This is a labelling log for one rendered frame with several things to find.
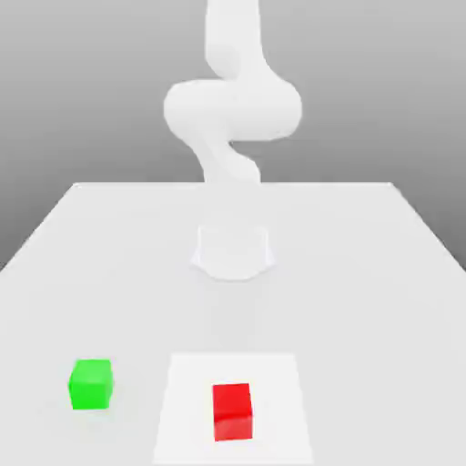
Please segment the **small green cube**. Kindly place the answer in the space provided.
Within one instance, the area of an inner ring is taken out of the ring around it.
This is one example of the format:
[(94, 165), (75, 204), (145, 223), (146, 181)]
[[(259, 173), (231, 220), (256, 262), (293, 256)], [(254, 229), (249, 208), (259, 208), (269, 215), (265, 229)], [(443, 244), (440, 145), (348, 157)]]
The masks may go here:
[(107, 410), (114, 389), (111, 361), (77, 360), (68, 381), (68, 393), (74, 410)]

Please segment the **small red cube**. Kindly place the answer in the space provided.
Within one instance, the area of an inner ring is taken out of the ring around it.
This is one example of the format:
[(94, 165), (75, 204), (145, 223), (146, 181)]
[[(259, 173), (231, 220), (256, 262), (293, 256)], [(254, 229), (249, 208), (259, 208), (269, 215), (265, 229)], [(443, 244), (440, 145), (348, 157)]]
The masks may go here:
[(212, 387), (215, 442), (253, 438), (253, 409), (248, 383)]

